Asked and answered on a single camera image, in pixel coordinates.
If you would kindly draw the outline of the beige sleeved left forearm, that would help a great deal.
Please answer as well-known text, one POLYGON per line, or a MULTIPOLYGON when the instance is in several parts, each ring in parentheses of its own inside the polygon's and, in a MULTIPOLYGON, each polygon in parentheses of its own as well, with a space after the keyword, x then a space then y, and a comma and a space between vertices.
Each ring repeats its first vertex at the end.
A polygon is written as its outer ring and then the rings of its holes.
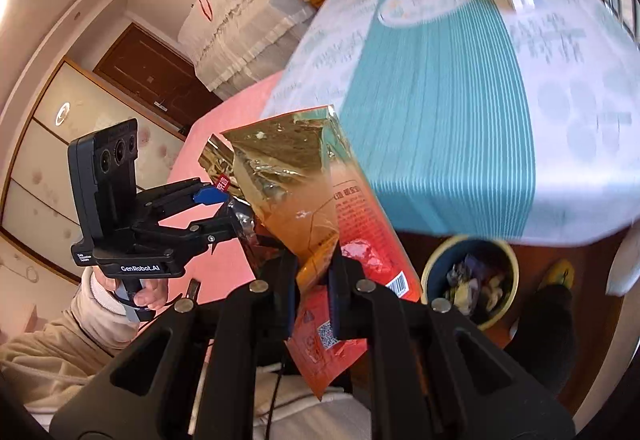
POLYGON ((42 426, 137 334, 137 324, 107 294, 98 271, 84 271, 70 307, 58 319, 1 346, 1 375, 42 426))

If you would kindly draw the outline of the person's left hand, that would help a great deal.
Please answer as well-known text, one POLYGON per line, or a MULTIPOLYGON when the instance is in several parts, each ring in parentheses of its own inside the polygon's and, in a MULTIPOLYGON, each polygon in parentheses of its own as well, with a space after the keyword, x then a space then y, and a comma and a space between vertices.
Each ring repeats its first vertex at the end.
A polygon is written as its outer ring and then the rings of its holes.
MULTIPOLYGON (((119 281, 107 278, 99 267, 93 268, 93 274, 105 290, 115 293, 119 281)), ((146 279, 141 281, 142 287, 134 295, 134 303, 137 306, 150 310, 160 310, 168 301, 168 281, 166 279, 146 279)))

